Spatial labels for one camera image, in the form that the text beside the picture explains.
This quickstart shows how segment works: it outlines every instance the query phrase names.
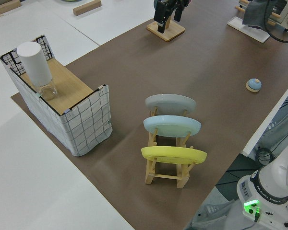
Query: brown tabletop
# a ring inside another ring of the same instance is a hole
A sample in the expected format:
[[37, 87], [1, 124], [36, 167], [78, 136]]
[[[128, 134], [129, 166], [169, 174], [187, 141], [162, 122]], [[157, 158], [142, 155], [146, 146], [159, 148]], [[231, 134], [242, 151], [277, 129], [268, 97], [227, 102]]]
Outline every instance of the brown tabletop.
[[[150, 20], [69, 64], [92, 89], [108, 84], [110, 90], [113, 133], [82, 157], [73, 157], [28, 112], [20, 95], [13, 96], [136, 230], [183, 229], [288, 88], [288, 45], [272, 38], [262, 44], [227, 26], [242, 16], [236, 4], [194, 0], [182, 14], [186, 32], [171, 42], [146, 30]], [[245, 88], [250, 78], [261, 80], [258, 93]], [[141, 148], [148, 133], [142, 122], [149, 115], [144, 100], [160, 93], [197, 102], [188, 116], [202, 129], [187, 146], [208, 156], [191, 170], [183, 189], [169, 179], [144, 184]]]

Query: yellow plate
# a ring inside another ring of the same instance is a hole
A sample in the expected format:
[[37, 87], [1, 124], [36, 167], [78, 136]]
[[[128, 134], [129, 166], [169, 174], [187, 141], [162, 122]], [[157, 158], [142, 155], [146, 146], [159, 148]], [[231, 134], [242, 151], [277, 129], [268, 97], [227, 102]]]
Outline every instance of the yellow plate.
[[144, 158], [157, 162], [171, 164], [196, 164], [203, 163], [206, 160], [207, 153], [183, 147], [174, 146], [150, 146], [141, 149]]

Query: light blue plate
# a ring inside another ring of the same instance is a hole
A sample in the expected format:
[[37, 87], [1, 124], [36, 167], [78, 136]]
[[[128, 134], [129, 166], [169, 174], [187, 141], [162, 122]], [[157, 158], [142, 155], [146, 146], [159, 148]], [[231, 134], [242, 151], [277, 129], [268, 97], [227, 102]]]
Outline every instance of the light blue plate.
[[157, 135], [170, 138], [186, 137], [189, 132], [191, 136], [195, 135], [202, 126], [200, 122], [192, 118], [174, 115], [151, 116], [143, 123], [148, 132], [154, 133], [157, 128]]
[[152, 112], [157, 107], [158, 115], [182, 115], [185, 110], [190, 113], [196, 107], [193, 99], [177, 94], [153, 95], [145, 99], [145, 104]]

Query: white cylinder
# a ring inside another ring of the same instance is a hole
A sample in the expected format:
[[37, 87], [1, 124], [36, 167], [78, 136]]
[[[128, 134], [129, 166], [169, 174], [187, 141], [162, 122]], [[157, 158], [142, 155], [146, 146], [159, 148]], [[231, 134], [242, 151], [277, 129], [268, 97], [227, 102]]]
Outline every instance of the white cylinder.
[[39, 43], [22, 43], [17, 47], [17, 54], [34, 86], [40, 87], [51, 82], [52, 75]]

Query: gray towel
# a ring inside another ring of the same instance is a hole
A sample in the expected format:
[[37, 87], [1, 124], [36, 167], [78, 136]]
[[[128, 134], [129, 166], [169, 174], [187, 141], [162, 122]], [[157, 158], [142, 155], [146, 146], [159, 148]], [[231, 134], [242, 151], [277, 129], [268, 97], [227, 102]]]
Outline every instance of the gray towel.
[[264, 17], [264, 12], [265, 12], [267, 2], [268, 0], [251, 1], [245, 10], [242, 24], [247, 25], [249, 27], [254, 27], [254, 28], [265, 30], [264, 23], [268, 21], [269, 16], [272, 13], [272, 10], [277, 0], [270, 0], [267, 11], [266, 11], [266, 17]]

